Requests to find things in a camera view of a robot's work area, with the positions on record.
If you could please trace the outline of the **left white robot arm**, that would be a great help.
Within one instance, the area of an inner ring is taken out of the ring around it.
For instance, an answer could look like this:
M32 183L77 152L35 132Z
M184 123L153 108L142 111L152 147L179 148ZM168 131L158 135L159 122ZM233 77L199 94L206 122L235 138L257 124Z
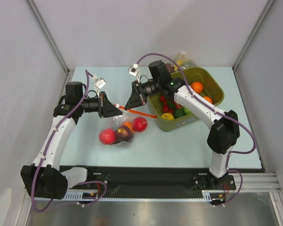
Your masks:
M101 91L95 97L87 96L86 85L69 82L66 94L54 109L50 132L44 145L31 165L22 167L20 175L32 198L61 200L68 189L80 184L90 188L94 176L84 167L72 167L60 172L60 161L67 141L84 113L97 113L100 118L122 115Z

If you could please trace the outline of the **clear zip bag orange seal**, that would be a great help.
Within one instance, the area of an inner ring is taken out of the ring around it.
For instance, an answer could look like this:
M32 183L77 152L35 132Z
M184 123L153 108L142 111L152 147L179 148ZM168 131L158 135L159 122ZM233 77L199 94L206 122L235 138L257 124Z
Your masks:
M125 110L123 106L115 107L122 111L121 115L113 116L99 132L99 142L105 146L127 147L134 139L148 128L150 121L157 116L136 110Z

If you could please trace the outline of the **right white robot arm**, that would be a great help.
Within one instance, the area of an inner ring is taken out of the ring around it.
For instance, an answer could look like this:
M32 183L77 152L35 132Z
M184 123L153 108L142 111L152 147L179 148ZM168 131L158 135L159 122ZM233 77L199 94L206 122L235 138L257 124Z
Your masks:
M161 60L150 63L148 68L152 78L146 83L141 83L138 65L129 67L128 73L136 77L136 80L132 82L132 92L125 109L146 105L147 98L157 93L188 108L210 130L207 144L213 153L208 184L214 189L219 189L225 184L227 154L240 136L236 112L225 112L206 101L191 89L184 74L181 77L172 77L166 64Z

